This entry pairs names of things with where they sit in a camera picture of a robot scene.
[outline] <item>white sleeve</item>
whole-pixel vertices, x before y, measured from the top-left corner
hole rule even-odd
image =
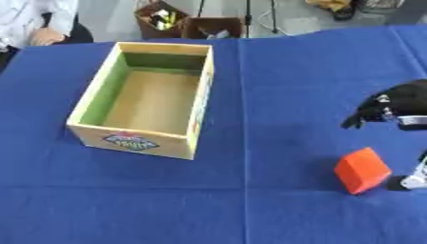
[[[49,12],[52,13],[49,27],[70,36],[77,14],[78,0],[50,0],[49,2]]]

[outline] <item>white shirt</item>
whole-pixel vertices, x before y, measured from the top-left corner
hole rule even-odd
[[[77,5],[78,0],[0,0],[0,51],[26,47],[43,27],[46,12],[52,13],[49,27],[70,36]]]

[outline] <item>basket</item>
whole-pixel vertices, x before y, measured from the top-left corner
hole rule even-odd
[[[150,23],[150,17],[160,11],[174,11],[176,12],[175,24],[167,30],[159,30],[157,27]],[[141,29],[142,38],[179,38],[182,35],[182,21],[186,19],[189,14],[167,4],[164,1],[155,1],[146,5],[145,7],[137,7],[135,13],[136,21],[138,22],[139,29]]]
[[[217,34],[227,30],[231,37],[240,38],[242,23],[239,18],[188,18],[183,25],[182,37],[206,39],[206,34]]]

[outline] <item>box label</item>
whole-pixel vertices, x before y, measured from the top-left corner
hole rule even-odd
[[[190,147],[192,148],[192,150],[195,149],[195,146],[197,144],[197,138],[200,135],[200,130],[203,123],[203,117],[205,115],[206,107],[208,106],[209,95],[211,93],[213,76],[208,74],[205,77],[203,83],[205,84],[205,87],[202,92],[202,95],[198,97],[196,116],[193,122],[193,131],[192,131],[193,134],[190,138]]]
[[[104,140],[131,151],[144,151],[160,147],[141,136],[128,133],[112,134],[105,137]]]

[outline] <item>person's hand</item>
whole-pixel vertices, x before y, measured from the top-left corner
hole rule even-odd
[[[50,46],[53,43],[62,42],[64,40],[65,35],[51,28],[41,28],[34,32],[30,44],[33,46]]]

